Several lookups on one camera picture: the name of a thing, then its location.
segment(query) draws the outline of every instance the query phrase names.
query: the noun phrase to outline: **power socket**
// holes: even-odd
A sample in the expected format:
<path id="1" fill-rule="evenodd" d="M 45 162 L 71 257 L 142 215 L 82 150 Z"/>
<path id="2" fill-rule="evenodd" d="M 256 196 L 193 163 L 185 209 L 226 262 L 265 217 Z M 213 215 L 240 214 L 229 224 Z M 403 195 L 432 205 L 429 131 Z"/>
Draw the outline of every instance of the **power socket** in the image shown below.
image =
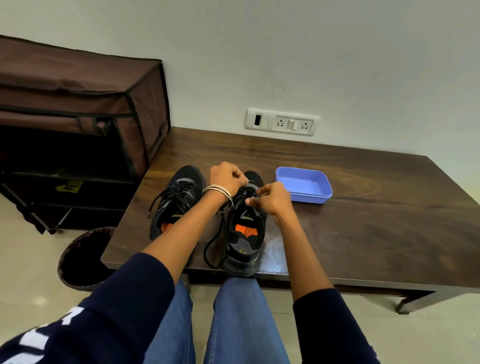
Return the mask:
<path id="1" fill-rule="evenodd" d="M 245 118 L 245 128 L 312 136 L 319 120 L 320 116 L 249 108 Z"/>

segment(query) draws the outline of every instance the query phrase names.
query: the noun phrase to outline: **shoe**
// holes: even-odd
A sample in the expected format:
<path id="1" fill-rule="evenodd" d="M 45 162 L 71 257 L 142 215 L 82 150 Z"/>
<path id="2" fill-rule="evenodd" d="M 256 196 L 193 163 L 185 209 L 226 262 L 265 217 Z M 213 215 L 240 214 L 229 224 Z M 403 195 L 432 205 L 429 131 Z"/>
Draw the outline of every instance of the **shoe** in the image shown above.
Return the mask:
<path id="1" fill-rule="evenodd" d="M 234 196 L 234 210 L 227 220 L 227 245 L 223 269 L 231 275 L 249 277 L 260 269 L 265 237 L 266 212 L 245 204 L 264 185 L 253 171 L 244 173 L 249 183 Z"/>
<path id="2" fill-rule="evenodd" d="M 206 179 L 200 170 L 193 166 L 180 168 L 172 177 L 168 186 L 153 200 L 148 214 L 155 201 L 162 197 L 150 225 L 150 241 L 166 232 L 178 219 L 187 213 L 202 198 L 206 187 Z"/>

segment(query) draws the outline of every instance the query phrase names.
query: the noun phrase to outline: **tiled floor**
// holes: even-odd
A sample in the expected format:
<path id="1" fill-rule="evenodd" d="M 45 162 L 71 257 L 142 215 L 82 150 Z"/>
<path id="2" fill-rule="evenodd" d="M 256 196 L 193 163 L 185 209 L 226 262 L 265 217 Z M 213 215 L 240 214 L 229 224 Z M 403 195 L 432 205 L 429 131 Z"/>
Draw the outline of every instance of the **tiled floor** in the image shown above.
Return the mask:
<path id="1" fill-rule="evenodd" d="M 0 195 L 0 343 L 58 319 L 86 293 L 64 286 L 57 262 L 78 235 L 40 235 Z M 218 287 L 192 286 L 197 362 L 203 361 Z M 264 290 L 292 363 L 301 363 L 288 291 Z M 408 316 L 393 311 L 398 298 L 344 295 L 383 364 L 480 363 L 480 295 L 466 294 Z"/>

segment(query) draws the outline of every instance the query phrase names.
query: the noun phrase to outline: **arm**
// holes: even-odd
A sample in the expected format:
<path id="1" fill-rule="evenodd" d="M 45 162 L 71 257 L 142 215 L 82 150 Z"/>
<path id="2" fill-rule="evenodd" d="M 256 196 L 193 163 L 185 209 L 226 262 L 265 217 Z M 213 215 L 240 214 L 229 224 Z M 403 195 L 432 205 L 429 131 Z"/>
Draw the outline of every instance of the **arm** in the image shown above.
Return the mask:
<path id="1" fill-rule="evenodd" d="M 293 311 L 304 363 L 376 363 L 375 352 L 325 274 L 280 182 L 257 191 L 246 204 L 264 209 L 282 231 Z"/>
<path id="2" fill-rule="evenodd" d="M 227 162 L 213 166 L 210 174 L 212 184 L 232 195 L 248 183 Z M 209 191 L 64 318 L 2 345 L 0 363 L 141 363 L 190 253 L 225 200 L 222 193 Z"/>

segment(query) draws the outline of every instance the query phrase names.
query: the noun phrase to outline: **black trash bag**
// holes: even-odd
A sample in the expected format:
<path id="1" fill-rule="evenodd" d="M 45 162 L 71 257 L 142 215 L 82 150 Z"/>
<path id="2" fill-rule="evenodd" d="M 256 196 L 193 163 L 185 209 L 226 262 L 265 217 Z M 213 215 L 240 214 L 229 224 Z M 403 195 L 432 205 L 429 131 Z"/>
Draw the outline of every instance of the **black trash bag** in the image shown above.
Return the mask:
<path id="1" fill-rule="evenodd" d="M 76 238 L 60 257 L 60 280 L 79 291 L 93 291 L 110 277 L 115 269 L 107 268 L 100 258 L 115 228 L 99 228 Z"/>

